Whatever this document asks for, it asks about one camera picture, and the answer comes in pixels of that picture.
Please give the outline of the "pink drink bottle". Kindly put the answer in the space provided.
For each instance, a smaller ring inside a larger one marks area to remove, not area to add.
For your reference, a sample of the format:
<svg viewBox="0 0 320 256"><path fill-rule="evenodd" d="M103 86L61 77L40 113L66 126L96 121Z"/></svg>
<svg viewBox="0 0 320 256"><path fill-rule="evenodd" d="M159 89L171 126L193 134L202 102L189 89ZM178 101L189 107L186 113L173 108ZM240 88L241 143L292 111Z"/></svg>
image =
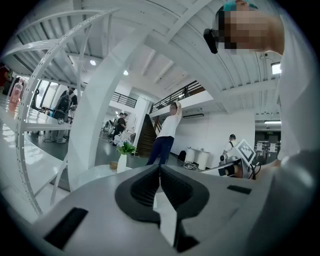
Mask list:
<svg viewBox="0 0 320 256"><path fill-rule="evenodd" d="M19 81L14 84L8 106L10 112L14 112L20 102L21 93L23 91L23 82L24 80L20 78Z"/></svg>

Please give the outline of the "white ceramic vase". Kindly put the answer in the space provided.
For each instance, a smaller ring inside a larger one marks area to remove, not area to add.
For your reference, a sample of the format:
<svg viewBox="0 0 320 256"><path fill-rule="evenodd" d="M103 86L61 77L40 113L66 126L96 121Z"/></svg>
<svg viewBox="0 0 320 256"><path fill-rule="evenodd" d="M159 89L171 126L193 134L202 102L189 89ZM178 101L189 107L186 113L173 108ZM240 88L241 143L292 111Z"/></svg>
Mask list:
<svg viewBox="0 0 320 256"><path fill-rule="evenodd" d="M125 172L127 169L127 155L121 154L117 163L117 173Z"/></svg>

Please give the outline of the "person's white shirt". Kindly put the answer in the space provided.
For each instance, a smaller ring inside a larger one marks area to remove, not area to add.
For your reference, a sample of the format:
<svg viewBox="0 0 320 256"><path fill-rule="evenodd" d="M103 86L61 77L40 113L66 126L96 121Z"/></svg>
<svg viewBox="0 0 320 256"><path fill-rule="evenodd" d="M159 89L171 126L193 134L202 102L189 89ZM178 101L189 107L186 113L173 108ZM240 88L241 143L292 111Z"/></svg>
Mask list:
<svg viewBox="0 0 320 256"><path fill-rule="evenodd" d="M288 15L278 89L281 146L277 158L320 149L320 64L302 31Z"/></svg>

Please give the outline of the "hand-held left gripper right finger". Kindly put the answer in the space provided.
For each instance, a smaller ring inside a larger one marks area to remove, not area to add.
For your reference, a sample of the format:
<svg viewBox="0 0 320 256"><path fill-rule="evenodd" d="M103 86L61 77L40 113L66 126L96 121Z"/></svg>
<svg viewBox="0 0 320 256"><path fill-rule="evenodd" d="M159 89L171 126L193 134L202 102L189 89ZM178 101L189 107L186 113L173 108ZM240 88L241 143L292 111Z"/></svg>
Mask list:
<svg viewBox="0 0 320 256"><path fill-rule="evenodd" d="M166 165L159 167L159 174L162 190L177 215L173 247L184 252L199 242L186 233L182 220L198 216L208 203L210 193L202 183Z"/></svg>

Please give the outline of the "white metal shelf rack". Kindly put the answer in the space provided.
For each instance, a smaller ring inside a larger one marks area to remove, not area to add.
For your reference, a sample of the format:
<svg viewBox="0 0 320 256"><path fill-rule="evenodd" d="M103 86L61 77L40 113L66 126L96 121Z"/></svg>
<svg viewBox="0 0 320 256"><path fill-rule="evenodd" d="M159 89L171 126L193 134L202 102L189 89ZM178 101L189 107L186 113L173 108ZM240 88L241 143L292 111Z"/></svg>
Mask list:
<svg viewBox="0 0 320 256"><path fill-rule="evenodd" d="M7 112L1 112L0 117L3 117L3 122L15 132L15 149L16 149L16 160L14 162L18 166L19 176L21 183L23 185L25 195L27 196L30 204L32 205L34 211L37 215L43 213L41 210L36 196L38 193L53 179L57 176L57 173L46 178L44 182L41 183L40 188L34 191L29 179L27 162L25 157L25 132L30 132L32 129L36 131L46 131L46 130L65 130L66 127L62 124L50 124L50 123L29 123L28 116L30 105L34 97L38 81L41 80L45 69L48 67L50 62L54 57L63 49L63 47L72 40L79 32L84 29L91 28L92 25L96 24L98 21L105 17L112 15L113 13L119 11L118 8L112 8L102 11L72 28L69 32L63 35L60 39L55 40L53 43L49 44L48 51L44 57L40 60L39 64L36 66L31 77L29 78L28 84L24 87L24 93L21 103L18 104L18 111L15 109L8 110Z"/></svg>

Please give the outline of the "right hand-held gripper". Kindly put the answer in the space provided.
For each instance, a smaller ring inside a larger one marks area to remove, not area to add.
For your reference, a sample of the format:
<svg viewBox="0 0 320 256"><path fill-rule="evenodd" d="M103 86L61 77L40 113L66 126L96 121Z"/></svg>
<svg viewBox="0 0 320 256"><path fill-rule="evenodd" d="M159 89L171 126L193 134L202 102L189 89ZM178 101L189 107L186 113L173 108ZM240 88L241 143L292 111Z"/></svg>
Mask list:
<svg viewBox="0 0 320 256"><path fill-rule="evenodd" d="M256 152L242 139L231 150L220 156L218 166L201 171L203 174L240 179L255 179L256 172L252 162Z"/></svg>

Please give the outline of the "round white table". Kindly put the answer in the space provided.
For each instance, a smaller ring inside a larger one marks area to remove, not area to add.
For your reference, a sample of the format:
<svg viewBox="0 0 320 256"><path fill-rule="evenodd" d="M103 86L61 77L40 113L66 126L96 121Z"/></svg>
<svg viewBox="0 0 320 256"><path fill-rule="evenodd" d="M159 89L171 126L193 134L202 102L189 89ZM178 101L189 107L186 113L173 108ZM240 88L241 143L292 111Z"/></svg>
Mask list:
<svg viewBox="0 0 320 256"><path fill-rule="evenodd" d="M117 170L111 169L109 164L94 166L94 167L84 171L83 173L81 173L78 176L77 187L79 188L79 187L81 187L89 182L92 182L94 180L108 177L108 176L112 176L115 174L117 174Z"/></svg>

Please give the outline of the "black metal railing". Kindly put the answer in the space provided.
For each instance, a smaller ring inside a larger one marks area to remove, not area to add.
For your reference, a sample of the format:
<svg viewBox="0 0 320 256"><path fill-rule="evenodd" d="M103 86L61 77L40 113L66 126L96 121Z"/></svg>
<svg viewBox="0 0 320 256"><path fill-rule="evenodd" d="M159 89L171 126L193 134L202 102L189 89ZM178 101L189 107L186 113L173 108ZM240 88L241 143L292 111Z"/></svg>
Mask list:
<svg viewBox="0 0 320 256"><path fill-rule="evenodd" d="M152 114L155 111L171 105L174 101L188 98L203 91L205 91L205 88L197 80L194 80L193 82L178 89L167 97L161 99L159 102L153 104L149 113Z"/></svg>
<svg viewBox="0 0 320 256"><path fill-rule="evenodd" d="M125 105L125 106L133 108L133 109L136 107L136 104L137 104L136 99L129 97L129 96L126 96L124 94L118 93L118 92L113 93L110 101L112 103L122 104L122 105Z"/></svg>

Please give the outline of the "blue artificial flower bouquet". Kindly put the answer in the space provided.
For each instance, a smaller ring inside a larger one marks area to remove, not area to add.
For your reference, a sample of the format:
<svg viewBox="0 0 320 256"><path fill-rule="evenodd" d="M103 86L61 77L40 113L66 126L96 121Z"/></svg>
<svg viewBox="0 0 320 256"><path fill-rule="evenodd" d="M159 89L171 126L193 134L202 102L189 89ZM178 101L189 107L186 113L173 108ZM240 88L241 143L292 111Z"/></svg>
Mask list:
<svg viewBox="0 0 320 256"><path fill-rule="evenodd" d="M122 134L117 134L113 139L113 143L122 155L132 155L136 153L137 148L132 145L128 138L124 138Z"/></svg>

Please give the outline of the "person's left forearm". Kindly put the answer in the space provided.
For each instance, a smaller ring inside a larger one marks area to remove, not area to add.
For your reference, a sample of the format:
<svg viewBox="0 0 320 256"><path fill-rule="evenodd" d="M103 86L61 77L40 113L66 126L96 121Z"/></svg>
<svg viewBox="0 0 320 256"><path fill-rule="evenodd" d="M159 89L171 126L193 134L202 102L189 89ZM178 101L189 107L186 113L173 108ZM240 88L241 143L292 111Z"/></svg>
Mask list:
<svg viewBox="0 0 320 256"><path fill-rule="evenodd" d="M264 165L265 168L273 168L273 167L279 167L281 165L282 161L279 159L275 159L273 162L268 163Z"/></svg>

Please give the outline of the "white square pillar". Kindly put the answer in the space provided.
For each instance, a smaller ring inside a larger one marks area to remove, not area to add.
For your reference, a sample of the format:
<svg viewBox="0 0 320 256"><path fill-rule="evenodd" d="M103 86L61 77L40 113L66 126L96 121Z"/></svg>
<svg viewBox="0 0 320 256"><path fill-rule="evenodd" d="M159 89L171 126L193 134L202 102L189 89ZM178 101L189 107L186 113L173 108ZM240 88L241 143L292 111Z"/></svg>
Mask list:
<svg viewBox="0 0 320 256"><path fill-rule="evenodd" d="M136 28L107 54L90 78L78 102L68 142L70 191L78 188L79 175L94 166L99 134L111 98L126 67L151 31L147 26Z"/></svg>

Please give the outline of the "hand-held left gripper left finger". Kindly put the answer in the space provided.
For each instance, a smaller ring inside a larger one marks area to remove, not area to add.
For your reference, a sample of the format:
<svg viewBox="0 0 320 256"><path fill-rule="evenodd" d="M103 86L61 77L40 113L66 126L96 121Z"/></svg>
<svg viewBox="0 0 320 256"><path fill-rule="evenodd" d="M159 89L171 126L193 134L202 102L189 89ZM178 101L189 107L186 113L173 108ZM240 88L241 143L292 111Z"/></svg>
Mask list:
<svg viewBox="0 0 320 256"><path fill-rule="evenodd" d="M159 225L160 214L154 211L155 195L159 186L158 166L152 165L123 181L115 190L115 201L131 219Z"/></svg>

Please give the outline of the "dark wooden staircase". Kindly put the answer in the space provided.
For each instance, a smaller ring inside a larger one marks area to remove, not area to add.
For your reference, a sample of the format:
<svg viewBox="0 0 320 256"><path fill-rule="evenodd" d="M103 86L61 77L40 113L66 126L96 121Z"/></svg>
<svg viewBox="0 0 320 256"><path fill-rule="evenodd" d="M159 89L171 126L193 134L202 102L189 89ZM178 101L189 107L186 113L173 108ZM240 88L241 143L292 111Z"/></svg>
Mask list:
<svg viewBox="0 0 320 256"><path fill-rule="evenodd" d="M162 129L162 123L157 116L150 117L146 114L142 124L139 139L137 141L136 155L139 157L149 157L153 148L154 141Z"/></svg>

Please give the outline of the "rectangular ceiling light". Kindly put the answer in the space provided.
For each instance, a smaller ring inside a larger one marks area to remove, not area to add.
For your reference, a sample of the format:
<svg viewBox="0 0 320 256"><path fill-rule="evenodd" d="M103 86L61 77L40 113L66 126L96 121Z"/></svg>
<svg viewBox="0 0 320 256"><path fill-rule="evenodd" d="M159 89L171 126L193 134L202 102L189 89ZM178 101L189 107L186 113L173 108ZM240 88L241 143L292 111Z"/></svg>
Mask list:
<svg viewBox="0 0 320 256"><path fill-rule="evenodd" d="M282 69L281 69L281 62L278 61L278 62L273 62L271 63L271 73L273 75L279 75L282 73Z"/></svg>

